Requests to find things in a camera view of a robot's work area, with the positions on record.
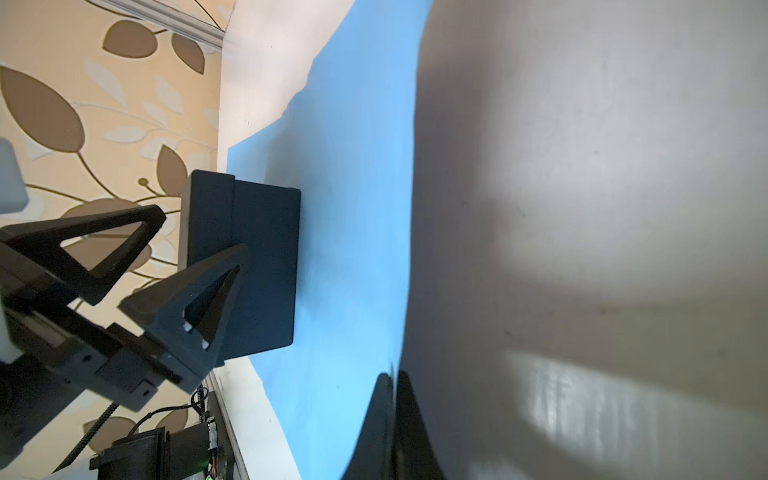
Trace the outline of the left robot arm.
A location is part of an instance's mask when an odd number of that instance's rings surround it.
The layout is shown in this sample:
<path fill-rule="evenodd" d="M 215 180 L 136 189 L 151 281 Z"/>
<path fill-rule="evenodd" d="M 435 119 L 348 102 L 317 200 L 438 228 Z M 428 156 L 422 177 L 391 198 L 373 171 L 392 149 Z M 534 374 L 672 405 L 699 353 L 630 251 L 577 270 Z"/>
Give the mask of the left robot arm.
<path fill-rule="evenodd" d="M 149 205 L 21 223 L 1 231 L 1 328 L 18 354 L 1 363 L 1 461 L 24 446 L 81 393 L 142 411 L 170 382 L 190 394 L 201 421 L 171 433 L 131 429 L 89 461 L 99 479 L 185 479 L 218 466 L 216 421 L 205 377 L 223 361 L 226 329 L 248 258 L 228 247 L 120 302 L 142 329 L 97 325 L 74 310 L 102 301 L 165 221 Z"/>

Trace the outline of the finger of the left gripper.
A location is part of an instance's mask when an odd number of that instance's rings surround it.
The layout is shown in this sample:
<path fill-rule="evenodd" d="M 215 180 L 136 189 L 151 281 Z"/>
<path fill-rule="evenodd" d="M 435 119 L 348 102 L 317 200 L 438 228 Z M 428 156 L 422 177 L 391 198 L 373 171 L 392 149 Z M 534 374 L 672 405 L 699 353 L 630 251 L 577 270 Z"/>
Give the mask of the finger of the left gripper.
<path fill-rule="evenodd" d="M 158 344 L 168 379 L 191 393 L 220 363 L 248 247 L 237 244 L 123 299 L 119 309 Z"/>
<path fill-rule="evenodd" d="M 166 215 L 156 205 L 113 212 L 21 223 L 1 229 L 1 242 L 37 264 L 88 303 L 99 303 L 163 226 Z M 74 237 L 135 225 L 133 233 L 92 268 L 62 247 Z"/>

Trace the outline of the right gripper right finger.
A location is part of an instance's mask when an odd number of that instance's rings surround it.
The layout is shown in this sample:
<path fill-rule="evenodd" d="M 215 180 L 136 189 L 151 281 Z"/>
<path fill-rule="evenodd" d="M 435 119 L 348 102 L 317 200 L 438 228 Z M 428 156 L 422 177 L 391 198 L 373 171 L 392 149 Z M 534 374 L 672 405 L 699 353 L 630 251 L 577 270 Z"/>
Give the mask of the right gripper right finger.
<path fill-rule="evenodd" d="M 397 381 L 392 474 L 400 480 L 445 479 L 405 371 L 399 372 Z"/>

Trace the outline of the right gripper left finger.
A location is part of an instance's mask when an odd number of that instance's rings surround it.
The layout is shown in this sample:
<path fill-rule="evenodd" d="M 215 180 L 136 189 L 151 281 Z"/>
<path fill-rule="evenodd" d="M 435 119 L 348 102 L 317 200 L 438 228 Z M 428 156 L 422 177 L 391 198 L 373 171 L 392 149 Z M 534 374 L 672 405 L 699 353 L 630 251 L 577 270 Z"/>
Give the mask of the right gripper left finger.
<path fill-rule="evenodd" d="M 391 478 L 395 420 L 394 382 L 381 373 L 376 380 L 360 434 L 343 480 Z"/>

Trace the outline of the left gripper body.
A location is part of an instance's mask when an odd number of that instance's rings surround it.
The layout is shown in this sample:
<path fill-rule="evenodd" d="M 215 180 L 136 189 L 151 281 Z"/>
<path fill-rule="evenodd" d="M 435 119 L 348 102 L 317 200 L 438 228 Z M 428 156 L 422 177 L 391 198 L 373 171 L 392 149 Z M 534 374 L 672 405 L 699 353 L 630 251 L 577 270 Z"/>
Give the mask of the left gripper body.
<path fill-rule="evenodd" d="M 81 393 L 93 391 L 113 403 L 141 409 L 179 374 L 158 361 L 158 349 L 125 328 L 97 325 L 71 308 L 78 297 L 100 302 L 126 272 L 126 250 L 105 260 L 106 270 L 88 270 L 62 248 L 52 258 L 33 259 L 7 241 L 1 244 L 1 328 L 14 360 L 1 362 L 1 465 Z"/>

